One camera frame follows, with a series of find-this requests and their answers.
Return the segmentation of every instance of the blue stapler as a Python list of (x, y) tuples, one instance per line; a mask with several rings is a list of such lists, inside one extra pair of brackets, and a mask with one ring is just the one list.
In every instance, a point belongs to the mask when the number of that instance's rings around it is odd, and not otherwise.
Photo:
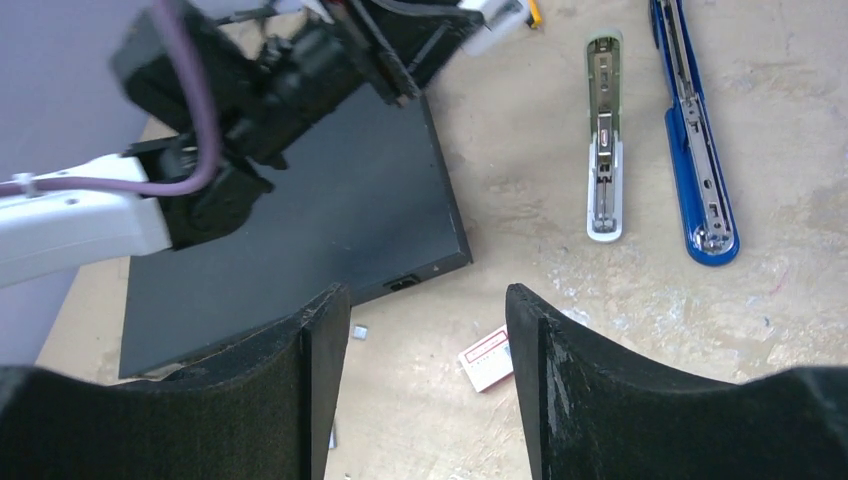
[(654, 43), (662, 54), (672, 105), (665, 114), (686, 249), (720, 266), (739, 252), (739, 235), (721, 174), (682, 0), (649, 0)]

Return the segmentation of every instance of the table surface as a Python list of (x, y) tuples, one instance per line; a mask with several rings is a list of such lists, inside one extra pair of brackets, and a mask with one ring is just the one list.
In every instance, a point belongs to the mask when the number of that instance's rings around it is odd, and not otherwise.
[[(523, 282), (654, 360), (743, 382), (848, 363), (848, 4), (686, 1), (742, 250), (686, 254), (647, 1), (542, 0), (545, 27), (458, 56), (430, 88), (475, 264), (357, 307), (328, 479), (529, 479), (514, 384), (474, 393), (457, 354)], [(585, 233), (585, 38), (624, 34), (625, 233)], [(83, 269), (41, 363), (114, 382), (126, 281)]]

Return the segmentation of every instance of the small red and white box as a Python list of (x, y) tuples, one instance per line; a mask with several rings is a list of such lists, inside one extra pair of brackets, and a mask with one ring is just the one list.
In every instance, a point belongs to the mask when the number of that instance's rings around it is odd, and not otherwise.
[(459, 363), (477, 393), (511, 375), (512, 352), (509, 350), (506, 325), (460, 353)]

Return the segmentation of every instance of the black foam pad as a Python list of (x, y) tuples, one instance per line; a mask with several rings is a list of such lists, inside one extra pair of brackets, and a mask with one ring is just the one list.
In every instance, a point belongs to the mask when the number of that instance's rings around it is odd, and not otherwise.
[(332, 286), (158, 382), (0, 369), (0, 478), (322, 480), (350, 324)]
[(572, 321), (523, 285), (506, 295), (534, 480), (848, 478), (848, 369), (744, 385), (691, 375)]

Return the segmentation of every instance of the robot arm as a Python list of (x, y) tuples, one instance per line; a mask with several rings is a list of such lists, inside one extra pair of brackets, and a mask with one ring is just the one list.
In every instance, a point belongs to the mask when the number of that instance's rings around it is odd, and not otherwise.
[[(216, 176), (177, 197), (131, 192), (36, 192), (0, 198), (0, 287), (121, 256), (179, 250), (228, 235), (273, 185), (252, 164), (285, 169), (282, 152), (363, 83), (387, 104), (421, 95), (460, 48), (479, 55), (523, 25), (526, 0), (303, 0), (291, 38), (267, 38), (249, 59), (216, 22), (172, 1), (196, 46), (223, 136)], [(137, 17), (111, 59), (126, 96), (177, 135), (35, 179), (61, 176), (175, 183), (198, 162), (180, 82), (150, 12)]]

